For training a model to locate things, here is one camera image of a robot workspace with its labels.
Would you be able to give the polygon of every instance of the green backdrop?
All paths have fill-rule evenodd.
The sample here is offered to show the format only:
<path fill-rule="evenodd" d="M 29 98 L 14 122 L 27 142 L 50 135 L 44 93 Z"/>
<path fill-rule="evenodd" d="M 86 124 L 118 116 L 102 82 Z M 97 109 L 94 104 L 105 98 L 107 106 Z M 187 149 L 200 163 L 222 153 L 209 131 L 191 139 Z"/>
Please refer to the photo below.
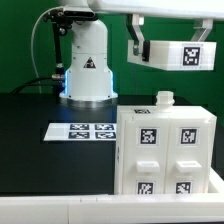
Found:
<path fill-rule="evenodd" d="M 54 0 L 7 0 L 0 2 L 0 92 L 35 78 L 30 56 L 32 28 L 47 9 L 57 6 Z M 215 22 L 208 41 L 217 42 L 215 69 L 211 72 L 166 72 L 127 63 L 127 39 L 123 15 L 101 15 L 109 31 L 109 67 L 114 72 L 114 89 L 119 94 L 154 94 L 172 90 L 175 95 L 202 105 L 224 124 L 224 23 Z M 194 21 L 146 18 L 142 31 L 151 40 L 190 40 Z M 65 67 L 70 64 L 70 38 L 62 38 Z M 35 38 L 35 58 L 40 76 L 54 73 L 54 48 L 51 24 L 41 22 Z M 38 92 L 29 88 L 24 92 Z"/>

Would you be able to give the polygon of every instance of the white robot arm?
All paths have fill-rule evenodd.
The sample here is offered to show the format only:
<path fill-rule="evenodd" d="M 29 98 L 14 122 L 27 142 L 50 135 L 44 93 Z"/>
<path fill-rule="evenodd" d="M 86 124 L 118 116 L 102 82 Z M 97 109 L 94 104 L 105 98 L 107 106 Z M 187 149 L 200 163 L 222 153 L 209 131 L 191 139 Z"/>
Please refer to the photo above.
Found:
<path fill-rule="evenodd" d="M 222 0 L 59 0 L 63 6 L 88 6 L 94 12 L 165 18 L 224 19 Z"/>
<path fill-rule="evenodd" d="M 107 66 L 107 29 L 96 13 L 129 16 L 128 62 L 163 70 L 213 70 L 216 43 L 202 42 L 213 20 L 223 20 L 222 0 L 59 0 L 66 17 L 74 19 L 72 64 L 66 73 L 61 99 L 94 106 L 117 98 Z M 144 16 L 199 20 L 191 41 L 145 41 L 140 25 Z"/>

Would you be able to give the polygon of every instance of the black table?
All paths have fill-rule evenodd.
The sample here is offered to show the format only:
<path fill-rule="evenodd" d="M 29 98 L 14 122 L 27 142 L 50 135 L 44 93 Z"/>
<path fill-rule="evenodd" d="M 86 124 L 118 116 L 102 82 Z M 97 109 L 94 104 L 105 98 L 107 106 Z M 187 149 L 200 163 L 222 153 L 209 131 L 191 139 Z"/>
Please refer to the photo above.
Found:
<path fill-rule="evenodd" d="M 120 96 L 118 104 L 155 101 L 154 96 Z M 115 141 L 43 138 L 51 122 L 116 123 L 116 108 L 78 109 L 49 94 L 0 94 L 0 196 L 113 194 Z"/>

